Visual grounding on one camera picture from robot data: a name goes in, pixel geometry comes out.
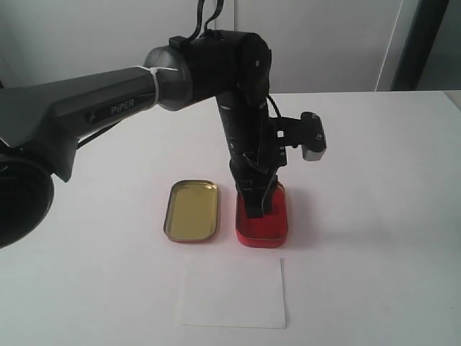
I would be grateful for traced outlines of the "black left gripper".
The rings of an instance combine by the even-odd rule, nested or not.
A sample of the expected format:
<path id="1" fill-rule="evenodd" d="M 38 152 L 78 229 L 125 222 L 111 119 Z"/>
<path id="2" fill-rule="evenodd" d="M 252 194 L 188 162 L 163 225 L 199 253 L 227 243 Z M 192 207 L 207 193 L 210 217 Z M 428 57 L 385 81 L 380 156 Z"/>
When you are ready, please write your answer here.
<path id="1" fill-rule="evenodd" d="M 243 208 L 248 218 L 262 218 L 273 209 L 273 196 L 277 191 L 280 167 L 287 165 L 286 150 L 270 146 L 261 155 L 243 150 L 242 145 L 231 143 L 230 171 L 235 180 Z"/>

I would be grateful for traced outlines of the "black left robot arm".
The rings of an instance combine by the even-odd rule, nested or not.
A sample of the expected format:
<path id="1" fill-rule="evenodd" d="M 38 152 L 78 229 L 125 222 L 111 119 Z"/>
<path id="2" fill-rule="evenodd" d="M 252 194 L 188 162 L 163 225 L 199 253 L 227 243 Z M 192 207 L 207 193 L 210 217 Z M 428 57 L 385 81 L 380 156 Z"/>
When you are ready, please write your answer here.
<path id="1" fill-rule="evenodd" d="M 230 169 L 250 218 L 272 209 L 279 168 L 267 98 L 272 52 L 252 32 L 173 37 L 141 66 L 1 90 L 1 245 L 35 229 L 71 178 L 76 152 L 120 121 L 154 106 L 178 111 L 215 98 Z"/>

